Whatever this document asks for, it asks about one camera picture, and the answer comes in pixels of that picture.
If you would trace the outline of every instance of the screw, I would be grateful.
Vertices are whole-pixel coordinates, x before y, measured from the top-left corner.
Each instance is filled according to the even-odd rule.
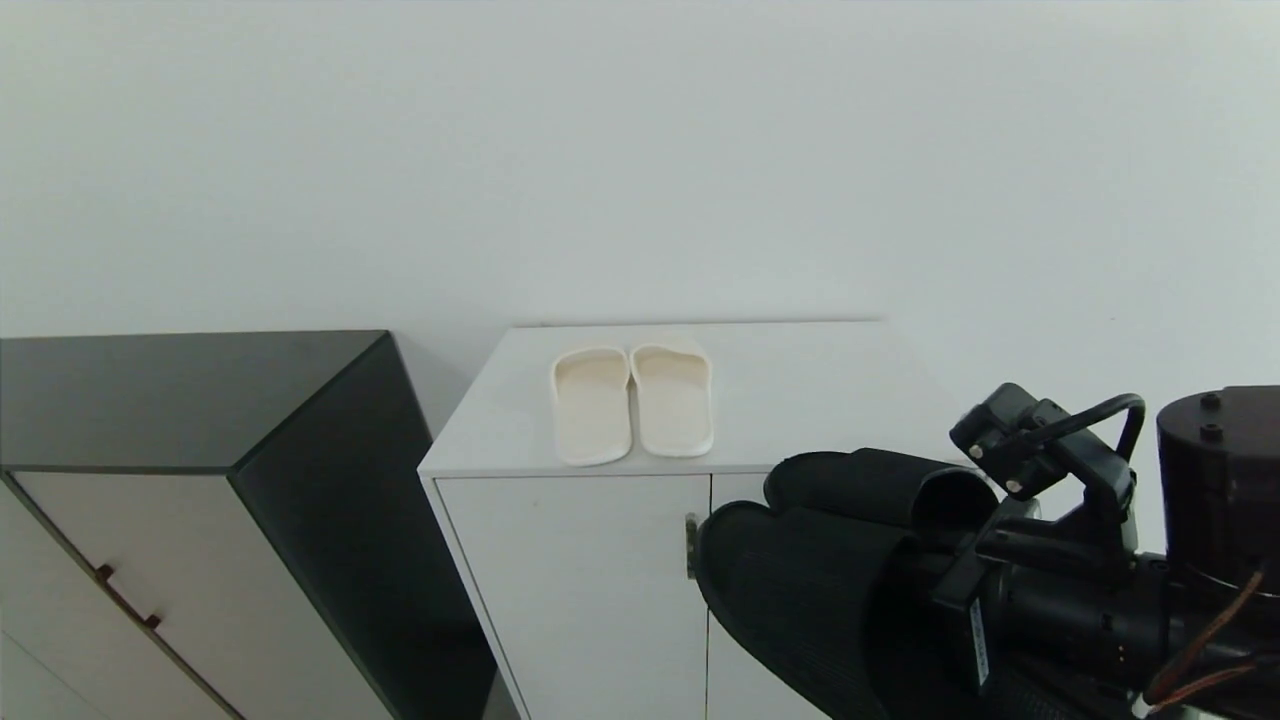
[[[1201,439],[1204,442],[1222,442],[1222,425],[1217,423],[1201,425]]]

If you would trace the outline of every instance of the orange wire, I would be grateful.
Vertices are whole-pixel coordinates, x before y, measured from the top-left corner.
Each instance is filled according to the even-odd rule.
[[[1213,685],[1225,683],[1225,682],[1228,682],[1230,679],[1234,679],[1234,678],[1239,678],[1240,675],[1248,675],[1249,673],[1257,670],[1257,667],[1258,667],[1258,665],[1256,662],[1248,662],[1245,665],[1240,665],[1240,666],[1236,666],[1236,667],[1229,667],[1226,670],[1219,670],[1217,673],[1210,673],[1208,675],[1204,675],[1203,678],[1201,678],[1199,680],[1196,680],[1194,683],[1188,683],[1188,684],[1178,688],[1166,700],[1162,700],[1158,703],[1153,705],[1151,707],[1151,711],[1152,712],[1160,712],[1161,710],[1165,710],[1166,707],[1170,707],[1170,706],[1174,706],[1174,705],[1178,705],[1178,703],[1185,701],[1187,698],[1189,698],[1190,696],[1193,696],[1193,694],[1196,694],[1198,692],[1207,691],[1208,688],[1212,688]]]
[[[1190,644],[1183,648],[1183,652],[1178,655],[1178,661],[1172,665],[1166,665],[1164,670],[1156,674],[1156,678],[1151,682],[1149,689],[1143,693],[1148,702],[1155,701],[1152,706],[1165,700],[1166,693],[1171,692],[1171,685],[1178,682],[1178,678],[1180,678],[1196,657],[1199,656],[1201,651],[1204,650],[1204,646],[1208,644],[1208,641],[1213,639],[1213,635],[1230,623],[1240,609],[1244,607],[1244,603],[1248,602],[1249,597],[1257,592],[1258,585],[1262,584],[1263,575],[1265,571],[1262,569],[1256,570],[1253,577],[1249,578],[1248,584],[1245,584],[1240,593],[1235,596],[1235,600],[1224,607],[1222,612],[1206,625],[1204,629],[1196,635],[1196,639],[1193,639]]]

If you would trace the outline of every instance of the cabinet top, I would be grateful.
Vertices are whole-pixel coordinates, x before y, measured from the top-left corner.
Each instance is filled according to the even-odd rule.
[[[630,348],[690,337],[710,357],[716,445],[655,457],[639,437],[616,462],[572,468],[556,455],[550,368],[575,347]],[[765,471],[814,450],[883,447],[960,459],[957,405],[888,323],[731,323],[508,331],[420,466],[422,477],[644,475]],[[637,427],[631,388],[632,433]]]
[[[0,340],[0,469],[223,473],[383,337]]]

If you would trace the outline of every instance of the white slipper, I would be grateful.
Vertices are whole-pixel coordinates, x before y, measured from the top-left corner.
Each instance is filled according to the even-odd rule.
[[[696,457],[712,448],[712,363],[691,340],[631,350],[640,445],[653,455]]]
[[[552,365],[556,450],[568,465],[600,465],[631,452],[627,383],[621,347],[585,347]]]

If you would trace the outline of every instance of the cabinet door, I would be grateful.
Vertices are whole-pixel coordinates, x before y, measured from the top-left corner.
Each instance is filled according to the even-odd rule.
[[[735,500],[763,505],[764,475],[713,477],[712,507]],[[745,717],[819,720],[827,716],[756,662],[712,618],[707,635],[707,720]]]
[[[9,635],[0,634],[0,717],[5,720],[108,720]]]
[[[442,478],[527,720],[703,720],[707,605],[685,519],[708,475]]]
[[[227,720],[227,715],[93,584],[8,487],[0,484],[0,605],[4,634],[38,657],[87,707],[120,720]],[[49,684],[19,687],[23,661],[3,650],[5,717],[88,712]]]
[[[115,569],[111,587],[143,618],[157,615],[156,634],[247,720],[389,717],[225,478],[17,479],[92,565]]]

